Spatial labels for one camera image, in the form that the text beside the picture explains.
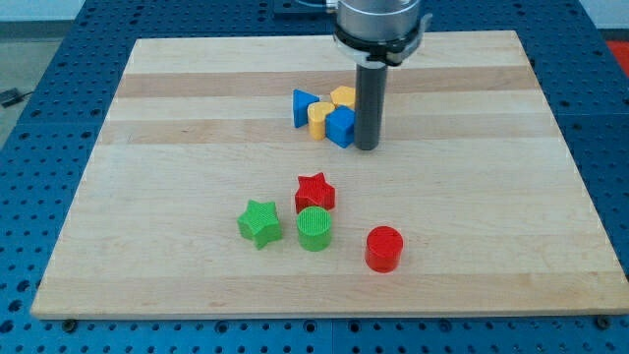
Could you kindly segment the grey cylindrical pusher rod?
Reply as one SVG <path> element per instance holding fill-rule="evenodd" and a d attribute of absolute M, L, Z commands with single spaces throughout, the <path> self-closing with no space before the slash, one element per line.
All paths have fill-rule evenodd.
<path fill-rule="evenodd" d="M 386 66 L 357 66 L 354 144 L 358 149 L 372 150 L 379 144 L 386 78 Z"/>

